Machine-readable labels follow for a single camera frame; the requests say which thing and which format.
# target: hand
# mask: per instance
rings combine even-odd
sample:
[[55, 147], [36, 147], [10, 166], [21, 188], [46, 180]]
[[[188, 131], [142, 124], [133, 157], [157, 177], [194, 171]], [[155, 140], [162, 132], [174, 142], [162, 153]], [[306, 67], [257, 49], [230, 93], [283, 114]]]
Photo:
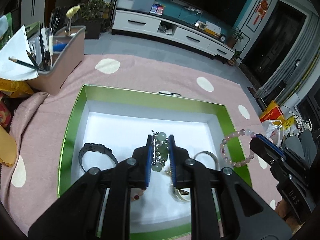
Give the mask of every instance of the hand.
[[[287, 202], [282, 199], [276, 206], [275, 212], [283, 219], [285, 216], [290, 212], [289, 205]], [[301, 225], [296, 221], [294, 216], [290, 216], [285, 221], [289, 227], [291, 228], [292, 232], [296, 232], [300, 229]]]

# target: potted plant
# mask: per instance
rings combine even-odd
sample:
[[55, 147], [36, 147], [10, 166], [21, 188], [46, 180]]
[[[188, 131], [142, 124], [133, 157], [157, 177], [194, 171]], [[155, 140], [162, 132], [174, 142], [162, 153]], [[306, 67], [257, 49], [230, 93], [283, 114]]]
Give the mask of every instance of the potted plant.
[[242, 58], [240, 58], [242, 51], [238, 51], [236, 50], [236, 52], [234, 53], [233, 57], [227, 61], [228, 65], [230, 66], [234, 66], [237, 62], [237, 59], [239, 58], [242, 62]]
[[243, 39], [243, 35], [241, 30], [238, 27], [234, 26], [229, 32], [226, 45], [229, 48], [233, 48], [234, 45], [237, 43], [237, 41], [241, 42], [242, 39]]
[[105, 19], [102, 18], [103, 11], [108, 8], [109, 3], [104, 0], [91, 0], [85, 3], [80, 9], [81, 19], [76, 24], [85, 25], [85, 39], [99, 39], [102, 32], [102, 25]]

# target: screw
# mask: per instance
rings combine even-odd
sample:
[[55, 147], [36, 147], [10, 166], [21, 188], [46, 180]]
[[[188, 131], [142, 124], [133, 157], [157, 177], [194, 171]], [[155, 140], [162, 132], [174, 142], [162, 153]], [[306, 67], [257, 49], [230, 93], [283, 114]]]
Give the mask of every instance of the screw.
[[97, 175], [98, 172], [99, 172], [99, 168], [97, 168], [97, 167], [93, 167], [93, 168], [89, 169], [89, 173], [92, 175]]
[[231, 175], [232, 174], [232, 169], [229, 167], [223, 168], [223, 173], [226, 175]]
[[193, 164], [195, 164], [195, 160], [194, 159], [186, 159], [186, 165], [192, 166]]
[[129, 165], [135, 165], [137, 163], [137, 160], [135, 158], [129, 158], [127, 159], [127, 163]]

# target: gray curtain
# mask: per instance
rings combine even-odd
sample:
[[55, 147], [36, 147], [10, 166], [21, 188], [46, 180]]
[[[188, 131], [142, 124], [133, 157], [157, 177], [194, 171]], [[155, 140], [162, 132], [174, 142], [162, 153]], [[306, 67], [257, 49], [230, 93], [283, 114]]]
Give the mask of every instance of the gray curtain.
[[[287, 83], [287, 86], [276, 99], [277, 103], [281, 103], [292, 89], [298, 84], [315, 54], [317, 53], [320, 43], [320, 18], [312, 13], [307, 20], [307, 26], [304, 29], [302, 36], [294, 49], [291, 51], [289, 57], [285, 60], [282, 66], [278, 69], [276, 74], [271, 77], [259, 90], [259, 97], [268, 95], [281, 80]], [[294, 70], [295, 61], [300, 59], [299, 66]]]

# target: yellow brush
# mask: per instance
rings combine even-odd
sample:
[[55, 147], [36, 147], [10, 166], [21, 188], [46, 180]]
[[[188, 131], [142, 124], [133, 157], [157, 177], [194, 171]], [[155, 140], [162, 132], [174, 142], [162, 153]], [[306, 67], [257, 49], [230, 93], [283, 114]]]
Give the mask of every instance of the yellow brush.
[[77, 5], [77, 6], [70, 8], [66, 13], [66, 16], [68, 18], [68, 23], [67, 23], [67, 28], [66, 28], [66, 35], [67, 36], [70, 36], [71, 19], [78, 12], [79, 9], [80, 9], [80, 5]]

